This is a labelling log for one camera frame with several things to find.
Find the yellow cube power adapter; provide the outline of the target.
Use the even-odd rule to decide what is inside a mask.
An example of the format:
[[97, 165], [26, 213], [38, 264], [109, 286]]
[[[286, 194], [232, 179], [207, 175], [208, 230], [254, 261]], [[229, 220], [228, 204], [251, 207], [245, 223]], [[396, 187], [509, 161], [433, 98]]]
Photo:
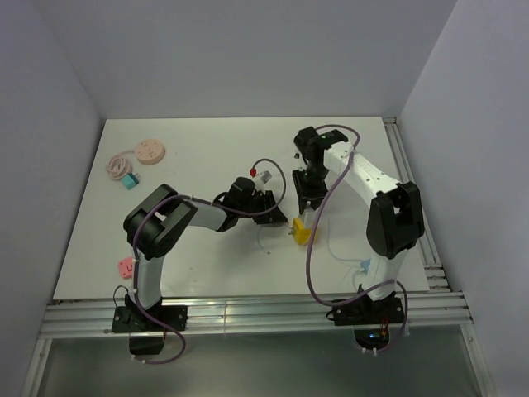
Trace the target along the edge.
[[306, 246], [311, 236], [314, 236], [314, 240], [317, 240], [317, 231], [311, 227], [305, 227], [301, 218], [293, 219], [289, 235], [299, 246]]

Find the light blue charger plug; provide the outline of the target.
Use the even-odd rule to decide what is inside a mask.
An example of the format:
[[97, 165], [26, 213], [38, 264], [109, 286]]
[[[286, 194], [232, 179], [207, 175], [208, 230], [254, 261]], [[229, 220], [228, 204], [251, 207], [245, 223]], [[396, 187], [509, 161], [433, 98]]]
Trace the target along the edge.
[[370, 263], [371, 263], [371, 258], [368, 258], [368, 259], [362, 260], [362, 261], [360, 262], [360, 267], [361, 267], [362, 271], [363, 271], [365, 274], [367, 274], [368, 271], [369, 271]]

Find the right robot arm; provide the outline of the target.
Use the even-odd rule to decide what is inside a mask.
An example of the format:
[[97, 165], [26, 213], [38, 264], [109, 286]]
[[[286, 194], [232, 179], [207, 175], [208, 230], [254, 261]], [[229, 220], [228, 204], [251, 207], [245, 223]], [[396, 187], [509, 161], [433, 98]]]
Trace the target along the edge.
[[373, 323], [387, 309], [384, 299], [395, 290], [407, 253], [425, 232], [422, 199], [413, 182], [403, 183], [380, 170], [356, 150], [337, 124], [306, 127], [293, 143], [303, 167], [292, 173], [299, 215], [293, 235], [299, 245], [312, 246], [323, 209], [338, 184], [326, 186], [329, 173], [348, 184], [366, 203], [366, 237], [371, 248], [369, 264], [355, 279], [359, 316]]

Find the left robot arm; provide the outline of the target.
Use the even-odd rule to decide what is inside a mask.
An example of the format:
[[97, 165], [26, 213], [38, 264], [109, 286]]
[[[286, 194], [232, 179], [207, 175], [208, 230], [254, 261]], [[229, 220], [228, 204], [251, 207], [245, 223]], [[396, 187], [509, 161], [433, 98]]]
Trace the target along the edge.
[[283, 226], [288, 219], [265, 182], [257, 177], [238, 177], [212, 202], [178, 194], [161, 184], [127, 216], [123, 223], [135, 257], [130, 299], [136, 305], [131, 321], [151, 330], [161, 320], [161, 276], [164, 259], [187, 227], [226, 232], [241, 218], [261, 226]]

